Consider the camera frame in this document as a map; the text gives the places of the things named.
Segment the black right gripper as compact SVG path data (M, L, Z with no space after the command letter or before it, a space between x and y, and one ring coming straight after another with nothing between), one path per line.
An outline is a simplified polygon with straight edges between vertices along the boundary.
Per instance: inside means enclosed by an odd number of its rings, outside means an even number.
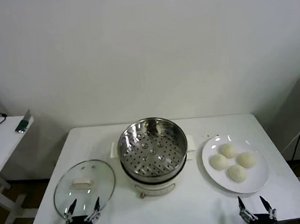
M272 208L268 201L266 201L262 196L260 196L260 200L262 201L263 206L265 207L267 213L266 214L252 214L249 212L243 201L240 197L238 197L238 206L239 206L239 215L241 218L249 224L276 224L276 209Z

